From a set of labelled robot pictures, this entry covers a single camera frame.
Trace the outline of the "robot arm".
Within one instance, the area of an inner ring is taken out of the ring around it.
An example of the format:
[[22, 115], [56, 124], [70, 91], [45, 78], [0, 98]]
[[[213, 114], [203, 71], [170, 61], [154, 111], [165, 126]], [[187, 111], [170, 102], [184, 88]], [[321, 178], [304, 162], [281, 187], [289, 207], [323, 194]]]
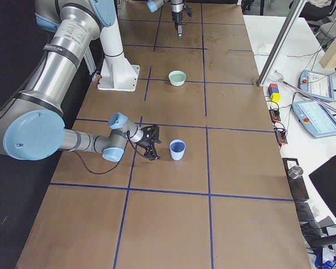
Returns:
[[62, 101], [82, 61], [89, 59], [91, 41], [104, 52], [99, 89], [134, 91], [139, 67], [125, 58], [113, 1], [36, 1], [37, 24], [54, 36], [33, 73], [0, 106], [0, 154], [19, 160], [41, 160], [58, 150], [89, 151], [112, 162], [121, 160], [126, 144], [158, 159], [156, 125], [139, 127], [122, 113], [109, 120], [109, 136], [66, 129]]
[[178, 35], [178, 39], [183, 35], [183, 11], [184, 3], [182, 0], [146, 0], [146, 5], [151, 13], [156, 12], [159, 8], [163, 7], [166, 3], [170, 3], [172, 20], [175, 25], [175, 30]]

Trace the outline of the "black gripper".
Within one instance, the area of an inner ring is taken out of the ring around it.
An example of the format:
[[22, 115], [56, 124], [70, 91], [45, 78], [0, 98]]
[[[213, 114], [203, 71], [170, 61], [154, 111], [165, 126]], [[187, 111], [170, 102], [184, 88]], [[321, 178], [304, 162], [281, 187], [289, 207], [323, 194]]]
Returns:
[[136, 144], [146, 150], [143, 155], [144, 158], [153, 161], [161, 158], [156, 152], [155, 143], [161, 143], [157, 134], [154, 132], [144, 132], [142, 138]]
[[182, 38], [183, 35], [183, 26], [182, 26], [182, 19], [183, 19], [183, 12], [171, 12], [172, 15], [172, 20], [175, 23], [175, 28], [176, 28], [176, 32], [178, 35], [178, 39]]

